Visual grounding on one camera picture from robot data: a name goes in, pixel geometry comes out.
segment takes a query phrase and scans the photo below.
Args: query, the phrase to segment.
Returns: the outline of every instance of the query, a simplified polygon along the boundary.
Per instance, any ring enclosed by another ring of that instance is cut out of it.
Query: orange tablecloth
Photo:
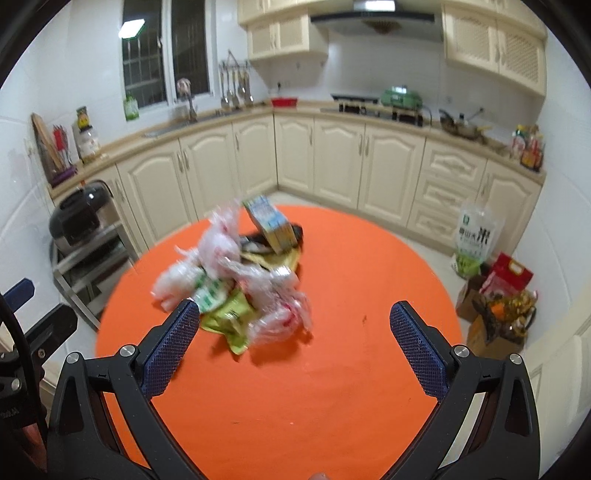
[[[303,335],[234,357],[225,338],[200,330],[166,392],[153,404],[210,480],[376,480],[398,459],[435,406],[389,329],[408,300],[454,345],[453,305],[428,265],[370,222],[313,207],[282,207],[304,227],[298,271],[310,298],[313,338]],[[146,253],[125,274],[103,315],[97,354],[137,344],[167,314],[152,303],[158,275],[194,247],[199,222]],[[253,230],[243,213],[241,232]],[[142,461],[113,398],[128,453]]]

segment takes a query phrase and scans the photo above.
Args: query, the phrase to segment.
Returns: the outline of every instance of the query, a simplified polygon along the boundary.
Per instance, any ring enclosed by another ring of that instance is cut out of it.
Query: blue gripper pad
[[[199,307],[195,302],[186,302],[184,308],[177,308],[173,314],[176,318],[144,364],[141,390],[147,399],[164,393],[199,330]]]
[[[401,302],[390,310],[390,329],[424,392],[441,402],[449,389],[445,366]]]

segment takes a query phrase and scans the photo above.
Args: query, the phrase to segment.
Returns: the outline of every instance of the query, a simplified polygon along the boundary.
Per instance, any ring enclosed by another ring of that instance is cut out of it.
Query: screw
[[[121,356],[132,356],[135,353],[135,347],[133,345],[125,345],[119,350]]]
[[[454,347],[453,351],[461,358],[466,358],[468,355],[470,355],[470,350],[468,350],[468,347],[465,345],[457,345]]]
[[[69,364],[75,364],[79,359],[80,355],[74,352],[66,357],[66,362],[68,362]]]
[[[523,363],[523,359],[516,353],[510,354],[509,360],[511,360],[515,365],[521,365]]]

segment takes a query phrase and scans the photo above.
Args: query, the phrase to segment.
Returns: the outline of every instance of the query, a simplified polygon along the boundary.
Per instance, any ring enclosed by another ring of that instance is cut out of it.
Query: window
[[[176,99],[181,78],[194,95],[209,93],[206,17],[206,0],[125,0],[123,23],[145,20],[122,40],[125,91],[140,108]]]

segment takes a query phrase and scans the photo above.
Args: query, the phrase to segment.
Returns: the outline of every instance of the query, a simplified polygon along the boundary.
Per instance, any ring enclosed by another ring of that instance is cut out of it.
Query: drawer
[[[457,218],[460,215],[462,203],[467,200],[474,202],[476,195],[476,190],[464,185],[442,179],[431,173],[421,173],[414,199]]]
[[[427,140],[425,144],[422,172],[433,173],[478,190],[485,167],[485,158],[460,148],[433,140]]]
[[[457,217],[415,202],[407,228],[448,247],[455,247]]]

